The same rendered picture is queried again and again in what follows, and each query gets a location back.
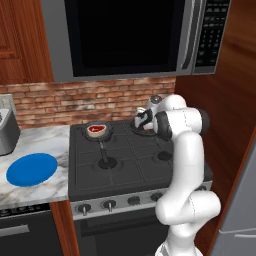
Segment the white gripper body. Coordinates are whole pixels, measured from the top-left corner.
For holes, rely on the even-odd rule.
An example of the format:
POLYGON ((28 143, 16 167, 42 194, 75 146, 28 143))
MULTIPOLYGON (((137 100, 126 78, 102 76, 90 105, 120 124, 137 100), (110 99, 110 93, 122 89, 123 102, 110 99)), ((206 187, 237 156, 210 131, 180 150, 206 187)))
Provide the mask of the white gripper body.
POLYGON ((153 123, 148 122, 144 124, 144 121, 147 120, 147 116, 144 115, 143 117, 136 116, 134 119, 135 127, 142 130, 152 130, 153 129, 153 123))

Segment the blue plate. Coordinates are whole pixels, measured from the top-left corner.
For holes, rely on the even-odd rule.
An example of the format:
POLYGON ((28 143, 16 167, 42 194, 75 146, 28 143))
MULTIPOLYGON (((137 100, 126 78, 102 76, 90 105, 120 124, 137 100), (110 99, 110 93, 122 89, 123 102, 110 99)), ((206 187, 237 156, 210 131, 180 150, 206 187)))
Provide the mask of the blue plate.
POLYGON ((57 167, 57 160, 50 154, 28 154, 8 167, 6 179, 10 184, 19 187, 35 186, 48 180, 57 167))

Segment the grey fridge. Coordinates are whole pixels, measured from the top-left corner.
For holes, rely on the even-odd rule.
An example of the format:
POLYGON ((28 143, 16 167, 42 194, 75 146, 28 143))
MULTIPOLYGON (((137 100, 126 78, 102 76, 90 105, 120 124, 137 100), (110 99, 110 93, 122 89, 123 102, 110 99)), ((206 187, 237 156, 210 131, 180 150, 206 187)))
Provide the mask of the grey fridge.
POLYGON ((256 256, 256 239, 235 234, 256 234, 256 136, 210 256, 256 256))

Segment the red raw steak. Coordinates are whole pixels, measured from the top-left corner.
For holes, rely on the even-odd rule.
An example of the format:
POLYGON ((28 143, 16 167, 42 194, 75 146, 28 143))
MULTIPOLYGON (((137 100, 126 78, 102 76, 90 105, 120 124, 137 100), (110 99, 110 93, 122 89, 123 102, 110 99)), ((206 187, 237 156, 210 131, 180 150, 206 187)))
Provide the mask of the red raw steak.
POLYGON ((88 127, 88 131, 96 133, 96 132, 101 132, 104 129, 106 129, 106 126, 103 124, 99 124, 99 125, 91 125, 88 127))

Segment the dark grey hob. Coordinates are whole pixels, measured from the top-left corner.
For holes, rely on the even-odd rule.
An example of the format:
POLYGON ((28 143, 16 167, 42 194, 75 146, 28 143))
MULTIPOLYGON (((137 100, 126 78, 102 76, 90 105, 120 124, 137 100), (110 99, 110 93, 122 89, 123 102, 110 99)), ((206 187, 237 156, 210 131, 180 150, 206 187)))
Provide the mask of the dark grey hob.
POLYGON ((68 196, 72 202, 169 186, 173 143, 138 135, 129 120, 112 121, 101 143, 86 138, 83 124, 70 128, 68 196))

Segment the wooden side panel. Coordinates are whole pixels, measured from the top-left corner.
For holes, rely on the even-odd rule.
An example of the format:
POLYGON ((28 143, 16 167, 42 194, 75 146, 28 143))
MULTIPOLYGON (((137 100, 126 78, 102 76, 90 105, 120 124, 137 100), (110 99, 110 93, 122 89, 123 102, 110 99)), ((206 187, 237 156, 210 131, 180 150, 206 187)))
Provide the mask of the wooden side panel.
POLYGON ((232 0, 216 73, 178 77, 175 92, 210 117, 204 150, 221 213, 195 239, 203 255, 210 256, 256 137, 256 0, 232 0))

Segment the black microwave door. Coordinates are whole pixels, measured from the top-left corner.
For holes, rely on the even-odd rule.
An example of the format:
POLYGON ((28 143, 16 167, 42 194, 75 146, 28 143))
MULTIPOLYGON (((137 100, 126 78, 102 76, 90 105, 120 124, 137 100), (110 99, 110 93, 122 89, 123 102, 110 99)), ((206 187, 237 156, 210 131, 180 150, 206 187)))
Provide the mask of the black microwave door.
POLYGON ((192 0, 64 0, 73 75, 178 72, 192 0))

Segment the grey microwave oven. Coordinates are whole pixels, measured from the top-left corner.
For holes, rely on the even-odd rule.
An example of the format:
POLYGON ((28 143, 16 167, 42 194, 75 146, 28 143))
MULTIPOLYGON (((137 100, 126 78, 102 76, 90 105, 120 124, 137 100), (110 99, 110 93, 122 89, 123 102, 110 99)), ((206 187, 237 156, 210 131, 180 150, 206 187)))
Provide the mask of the grey microwave oven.
POLYGON ((64 0, 41 0, 54 80, 76 82, 143 77, 205 75, 216 72, 226 21, 232 0, 202 0, 193 56, 187 69, 178 72, 128 75, 73 75, 68 26, 64 0))

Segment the black oven door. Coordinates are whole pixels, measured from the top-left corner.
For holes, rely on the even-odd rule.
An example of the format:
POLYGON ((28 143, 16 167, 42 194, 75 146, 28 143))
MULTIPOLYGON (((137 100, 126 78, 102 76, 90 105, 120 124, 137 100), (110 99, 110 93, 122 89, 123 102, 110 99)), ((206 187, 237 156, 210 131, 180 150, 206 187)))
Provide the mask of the black oven door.
POLYGON ((154 256, 166 239, 153 208, 74 222, 80 256, 154 256))

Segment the grey toaster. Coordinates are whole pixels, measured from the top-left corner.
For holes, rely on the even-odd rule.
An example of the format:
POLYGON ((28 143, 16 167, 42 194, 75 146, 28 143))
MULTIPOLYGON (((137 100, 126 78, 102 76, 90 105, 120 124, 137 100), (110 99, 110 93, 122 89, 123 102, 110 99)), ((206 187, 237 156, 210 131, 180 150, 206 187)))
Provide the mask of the grey toaster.
POLYGON ((0 156, 13 152, 20 137, 20 129, 11 109, 0 109, 0 156))

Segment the wooden cupboard door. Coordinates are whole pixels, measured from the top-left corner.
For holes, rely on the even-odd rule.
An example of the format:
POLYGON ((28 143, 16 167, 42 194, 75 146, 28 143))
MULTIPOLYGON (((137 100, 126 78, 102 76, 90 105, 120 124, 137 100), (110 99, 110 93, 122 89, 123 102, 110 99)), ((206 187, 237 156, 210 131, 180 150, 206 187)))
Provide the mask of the wooden cupboard door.
POLYGON ((0 0, 0 85, 53 80, 40 0, 0 0))

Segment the black dishwasher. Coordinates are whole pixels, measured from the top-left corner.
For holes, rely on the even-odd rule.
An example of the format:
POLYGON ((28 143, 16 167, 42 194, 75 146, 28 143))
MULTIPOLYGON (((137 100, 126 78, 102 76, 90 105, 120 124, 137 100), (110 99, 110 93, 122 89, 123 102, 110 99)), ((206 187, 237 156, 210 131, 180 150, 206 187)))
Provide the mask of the black dishwasher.
POLYGON ((20 225, 30 232, 0 237, 0 256, 63 256, 49 203, 0 210, 0 229, 20 225))

